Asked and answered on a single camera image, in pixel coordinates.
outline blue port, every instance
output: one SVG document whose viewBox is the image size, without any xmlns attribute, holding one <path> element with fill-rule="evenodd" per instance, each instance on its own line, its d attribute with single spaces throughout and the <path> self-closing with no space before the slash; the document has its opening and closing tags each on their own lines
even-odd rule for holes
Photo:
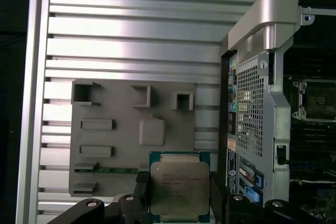
<svg viewBox="0 0 336 224">
<path fill-rule="evenodd" d="M 260 189 L 264 187 L 264 176 L 258 170 L 255 170 L 254 177 L 256 179 L 256 186 Z"/>
<path fill-rule="evenodd" d="M 253 200 L 255 203 L 260 203 L 260 195 L 252 187 L 246 186 L 245 193 L 247 198 Z"/>
</svg>

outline cpu processor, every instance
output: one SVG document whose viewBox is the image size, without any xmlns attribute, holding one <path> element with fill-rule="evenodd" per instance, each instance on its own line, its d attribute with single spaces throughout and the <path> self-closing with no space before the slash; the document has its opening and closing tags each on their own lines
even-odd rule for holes
<svg viewBox="0 0 336 224">
<path fill-rule="evenodd" d="M 151 152 L 153 222 L 210 221 L 210 153 Z"/>
</svg>

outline screw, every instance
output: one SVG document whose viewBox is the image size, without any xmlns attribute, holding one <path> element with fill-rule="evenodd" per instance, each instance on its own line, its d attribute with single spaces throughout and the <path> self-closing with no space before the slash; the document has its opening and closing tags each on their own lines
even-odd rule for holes
<svg viewBox="0 0 336 224">
<path fill-rule="evenodd" d="M 265 61 L 263 60 L 263 61 L 260 62 L 260 67 L 261 67 L 262 69 L 265 69 L 265 68 L 268 67 L 268 63 L 265 62 Z"/>
<path fill-rule="evenodd" d="M 97 202 L 94 202 L 94 201 L 87 203 L 88 207 L 95 207 L 96 205 L 97 205 Z"/>
<path fill-rule="evenodd" d="M 243 200 L 243 197 L 240 196 L 240 195 L 235 195 L 233 198 L 234 198 L 236 201 L 241 201 L 241 200 Z"/>
<path fill-rule="evenodd" d="M 282 207 L 282 203 L 278 201 L 273 201 L 272 205 L 275 207 Z"/>
</svg>

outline cable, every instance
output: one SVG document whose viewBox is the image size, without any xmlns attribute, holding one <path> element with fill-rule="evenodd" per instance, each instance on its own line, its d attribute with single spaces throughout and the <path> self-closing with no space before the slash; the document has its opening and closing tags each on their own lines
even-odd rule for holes
<svg viewBox="0 0 336 224">
<path fill-rule="evenodd" d="M 19 37 L 16 37 L 16 38 L 1 41 L 0 42 L 0 48 L 7 47 L 7 46 L 12 45 L 14 43 L 18 43 L 18 42 L 24 40 L 25 38 L 26 38 L 26 36 L 19 36 Z"/>
<path fill-rule="evenodd" d="M 16 36 L 16 37 L 14 37 L 14 38 L 5 39 L 5 40 L 3 40 L 3 41 L 0 41 L 0 45 L 1 45 L 2 43 L 6 43 L 6 42 L 9 42 L 9 41 L 12 41 L 12 40 L 16 40 L 16 39 L 19 39 L 19 38 L 25 38 L 25 37 L 26 37 L 26 35 L 20 35 L 20 36 Z"/>
</svg>

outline perforated metal panel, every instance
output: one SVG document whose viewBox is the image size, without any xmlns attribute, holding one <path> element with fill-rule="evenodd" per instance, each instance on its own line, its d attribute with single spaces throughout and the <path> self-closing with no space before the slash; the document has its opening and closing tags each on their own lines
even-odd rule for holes
<svg viewBox="0 0 336 224">
<path fill-rule="evenodd" d="M 237 144 L 262 157 L 264 79 L 253 66 L 237 74 Z"/>
</svg>

